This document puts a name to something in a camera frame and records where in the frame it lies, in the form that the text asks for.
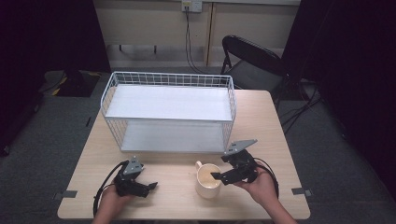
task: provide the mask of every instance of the table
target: table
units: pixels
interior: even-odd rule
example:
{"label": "table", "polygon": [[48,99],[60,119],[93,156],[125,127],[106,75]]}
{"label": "table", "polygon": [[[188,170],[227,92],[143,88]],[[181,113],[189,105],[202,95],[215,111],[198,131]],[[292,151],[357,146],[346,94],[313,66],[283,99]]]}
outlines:
{"label": "table", "polygon": [[[279,182],[280,197],[286,209],[296,219],[307,219],[310,211],[303,194],[293,195],[300,188],[290,150],[281,129],[268,91],[235,91],[236,118],[231,141],[257,139],[247,150],[267,161]],[[270,219],[249,194],[235,186],[221,186],[214,200],[201,198],[194,188],[194,163],[215,163],[222,172],[232,167],[218,154],[192,153],[122,153],[118,149],[106,122],[99,112],[91,134],[82,151],[67,190],[76,190],[75,198],[63,198],[58,216],[65,219],[92,218],[93,196],[109,172],[121,161],[135,155],[145,165],[137,178],[142,184],[158,181],[147,198],[135,198],[119,219],[144,220],[253,220]]]}

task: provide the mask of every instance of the chair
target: chair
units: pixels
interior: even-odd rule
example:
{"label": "chair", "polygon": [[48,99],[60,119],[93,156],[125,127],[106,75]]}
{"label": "chair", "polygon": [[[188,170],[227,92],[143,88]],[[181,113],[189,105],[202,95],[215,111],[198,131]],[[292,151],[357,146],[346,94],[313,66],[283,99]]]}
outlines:
{"label": "chair", "polygon": [[[289,81],[281,59],[271,50],[236,35],[225,36],[222,46],[225,59],[221,73],[233,78],[236,89],[269,91],[277,109]],[[240,59],[234,66],[230,54]]]}

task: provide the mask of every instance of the hand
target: hand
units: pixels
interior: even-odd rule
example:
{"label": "hand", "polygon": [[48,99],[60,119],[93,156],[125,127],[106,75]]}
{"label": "hand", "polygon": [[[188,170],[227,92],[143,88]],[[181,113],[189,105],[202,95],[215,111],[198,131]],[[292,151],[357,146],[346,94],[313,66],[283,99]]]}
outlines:
{"label": "hand", "polygon": [[245,189],[256,203],[265,208],[267,205],[278,201],[274,181],[270,174],[262,168],[257,167],[256,171],[257,178],[252,183],[239,181],[234,184],[239,188]]}
{"label": "hand", "polygon": [[102,193],[102,199],[92,224],[110,223],[134,197],[134,195],[120,197],[116,191],[116,186],[112,183]]}
{"label": "hand", "polygon": [[258,172],[257,178],[253,182],[240,181],[234,183],[234,185],[245,189],[253,200],[267,211],[276,224],[297,223],[276,197],[274,181],[270,174],[260,167],[257,167],[256,171]]}

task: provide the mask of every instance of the cup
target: cup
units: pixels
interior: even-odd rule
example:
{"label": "cup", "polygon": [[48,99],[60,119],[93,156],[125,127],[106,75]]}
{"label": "cup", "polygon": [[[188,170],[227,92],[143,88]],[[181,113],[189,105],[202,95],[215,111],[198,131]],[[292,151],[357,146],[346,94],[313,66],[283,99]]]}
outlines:
{"label": "cup", "polygon": [[201,197],[211,199],[219,194],[221,180],[213,178],[212,172],[221,173],[220,168],[211,163],[202,164],[200,161],[195,163],[197,169],[197,181],[195,189]]}

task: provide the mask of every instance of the wire basket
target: wire basket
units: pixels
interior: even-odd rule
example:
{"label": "wire basket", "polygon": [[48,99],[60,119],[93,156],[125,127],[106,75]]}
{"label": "wire basket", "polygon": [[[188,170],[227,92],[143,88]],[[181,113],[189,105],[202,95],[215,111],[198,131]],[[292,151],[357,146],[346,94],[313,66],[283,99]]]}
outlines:
{"label": "wire basket", "polygon": [[236,114],[233,79],[114,72],[101,110],[121,151],[221,153]]}

